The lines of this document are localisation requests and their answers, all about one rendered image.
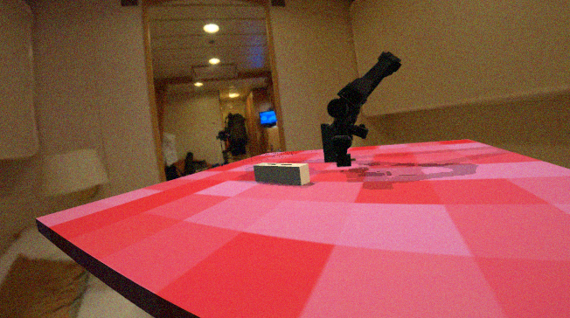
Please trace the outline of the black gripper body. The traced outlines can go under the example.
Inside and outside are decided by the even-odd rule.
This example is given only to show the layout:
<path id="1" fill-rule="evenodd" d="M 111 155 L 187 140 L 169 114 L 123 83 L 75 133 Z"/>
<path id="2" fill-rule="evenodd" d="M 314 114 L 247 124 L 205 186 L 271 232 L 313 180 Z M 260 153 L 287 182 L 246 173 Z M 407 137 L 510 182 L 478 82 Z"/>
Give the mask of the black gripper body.
<path id="1" fill-rule="evenodd" d="M 331 146 L 351 146 L 353 135 L 347 135 L 351 117 L 334 118 L 335 134 L 331 139 Z"/>

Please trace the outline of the black two-prong charger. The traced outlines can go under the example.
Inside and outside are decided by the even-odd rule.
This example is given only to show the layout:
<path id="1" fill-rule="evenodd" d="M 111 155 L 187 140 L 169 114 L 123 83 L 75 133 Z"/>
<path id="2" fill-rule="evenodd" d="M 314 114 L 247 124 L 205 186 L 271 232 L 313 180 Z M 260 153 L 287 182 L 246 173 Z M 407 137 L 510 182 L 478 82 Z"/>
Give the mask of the black two-prong charger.
<path id="1" fill-rule="evenodd" d="M 351 167 L 351 162 L 356 162 L 356 158 L 355 159 L 351 159 L 351 154 L 346 154 L 346 158 L 345 158 L 345 164 L 342 165 L 341 162 L 339 161 L 337 155 L 336 155 L 336 164 L 337 164 L 337 168 L 343 168 L 343 167 Z"/>

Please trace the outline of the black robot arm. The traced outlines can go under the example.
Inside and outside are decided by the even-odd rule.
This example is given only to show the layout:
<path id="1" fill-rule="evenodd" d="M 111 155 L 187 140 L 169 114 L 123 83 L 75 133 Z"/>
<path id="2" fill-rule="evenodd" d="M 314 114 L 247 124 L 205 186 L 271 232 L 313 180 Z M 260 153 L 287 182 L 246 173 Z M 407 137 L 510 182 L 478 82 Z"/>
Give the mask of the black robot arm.
<path id="1" fill-rule="evenodd" d="M 334 118 L 351 117 L 347 135 L 356 135 L 365 139 L 369 129 L 365 124 L 359 126 L 354 123 L 358 120 L 360 108 L 367 102 L 367 97 L 384 77 L 392 75 L 402 65 L 400 59 L 390 52 L 382 52 L 377 58 L 378 62 L 367 74 L 357 78 L 347 85 L 337 95 L 340 99 L 330 100 L 328 112 Z M 345 92 L 345 93 L 344 93 Z"/>

